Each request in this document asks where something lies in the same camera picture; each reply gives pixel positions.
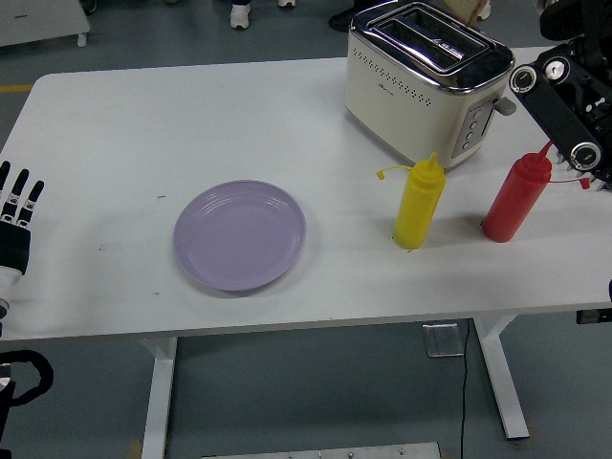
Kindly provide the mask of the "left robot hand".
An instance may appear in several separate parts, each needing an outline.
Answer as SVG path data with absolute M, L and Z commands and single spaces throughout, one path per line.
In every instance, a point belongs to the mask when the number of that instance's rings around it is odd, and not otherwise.
M 25 275 L 29 259 L 30 223 L 44 182 L 34 183 L 25 200 L 22 194 L 30 177 L 23 168 L 17 174 L 8 197 L 1 201 L 1 305 L 9 304 L 12 287 Z

